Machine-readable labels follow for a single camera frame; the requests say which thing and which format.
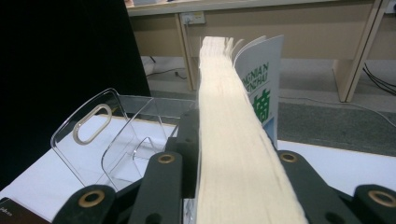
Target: clear acrylic stand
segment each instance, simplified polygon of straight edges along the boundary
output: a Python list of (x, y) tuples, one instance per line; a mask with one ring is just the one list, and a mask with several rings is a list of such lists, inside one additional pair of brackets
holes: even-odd
[(73, 113), (51, 146), (83, 184), (116, 191), (140, 179), (149, 158), (177, 132), (180, 115), (194, 101), (119, 95), (107, 89)]

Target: brass grommet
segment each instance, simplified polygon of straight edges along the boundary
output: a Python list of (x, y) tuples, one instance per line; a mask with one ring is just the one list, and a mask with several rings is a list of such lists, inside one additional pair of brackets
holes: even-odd
[(369, 196), (376, 203), (382, 204), (386, 207), (396, 207), (396, 198), (381, 190), (370, 190)]
[(288, 152), (280, 154), (280, 159), (282, 161), (297, 162), (297, 157), (291, 153), (288, 153)]
[(94, 207), (105, 198), (105, 193), (102, 190), (96, 189), (85, 193), (78, 200), (78, 205), (81, 207)]
[(161, 157), (158, 158), (158, 162), (163, 163), (163, 164), (171, 163), (174, 160), (175, 160), (175, 157), (170, 154), (161, 155)]

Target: book cover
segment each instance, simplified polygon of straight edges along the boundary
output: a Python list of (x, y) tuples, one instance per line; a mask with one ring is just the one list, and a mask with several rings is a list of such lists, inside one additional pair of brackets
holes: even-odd
[(238, 50), (233, 61), (249, 101), (275, 147), (282, 46), (283, 35), (269, 39), (261, 36)]
[(43, 217), (9, 198), (0, 201), (0, 224), (47, 224)]

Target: floor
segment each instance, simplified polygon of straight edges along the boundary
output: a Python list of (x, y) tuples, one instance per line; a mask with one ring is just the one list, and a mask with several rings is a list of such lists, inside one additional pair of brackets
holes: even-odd
[[(142, 62), (153, 96), (196, 99), (182, 58), (142, 57)], [(372, 74), (396, 84), (396, 61), (366, 64)], [(279, 140), (396, 156), (396, 96), (364, 72), (351, 103), (339, 101), (331, 60), (282, 59), (279, 88)]]

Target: electrical outlet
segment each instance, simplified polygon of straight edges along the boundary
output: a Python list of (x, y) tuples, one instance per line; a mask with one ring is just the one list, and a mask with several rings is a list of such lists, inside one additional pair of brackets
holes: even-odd
[(181, 20), (183, 24), (204, 24), (205, 23), (205, 15), (203, 11), (195, 11), (195, 12), (182, 12)]
[(396, 0), (390, 0), (388, 3), (388, 7), (385, 10), (385, 14), (392, 14), (392, 13), (396, 13)]

